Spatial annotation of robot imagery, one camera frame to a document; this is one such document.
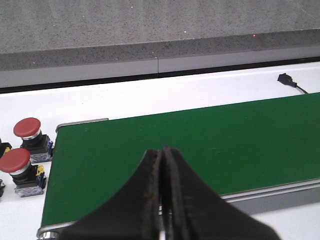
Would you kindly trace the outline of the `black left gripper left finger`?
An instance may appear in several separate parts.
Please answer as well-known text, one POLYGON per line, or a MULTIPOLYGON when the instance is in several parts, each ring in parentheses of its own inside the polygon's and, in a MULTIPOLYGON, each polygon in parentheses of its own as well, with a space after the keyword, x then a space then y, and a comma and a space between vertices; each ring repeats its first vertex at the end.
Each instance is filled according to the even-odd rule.
POLYGON ((60 240, 157 240, 161 153, 148 149, 123 187, 59 235, 60 240))

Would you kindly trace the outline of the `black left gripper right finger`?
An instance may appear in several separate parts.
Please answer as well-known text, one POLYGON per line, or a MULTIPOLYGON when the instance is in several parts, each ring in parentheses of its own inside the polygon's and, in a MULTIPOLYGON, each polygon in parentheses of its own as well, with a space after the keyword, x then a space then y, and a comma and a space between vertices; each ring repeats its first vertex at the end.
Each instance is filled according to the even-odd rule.
POLYGON ((168 240, 278 240, 270 226, 223 200, 182 154, 162 147, 161 197, 168 240))

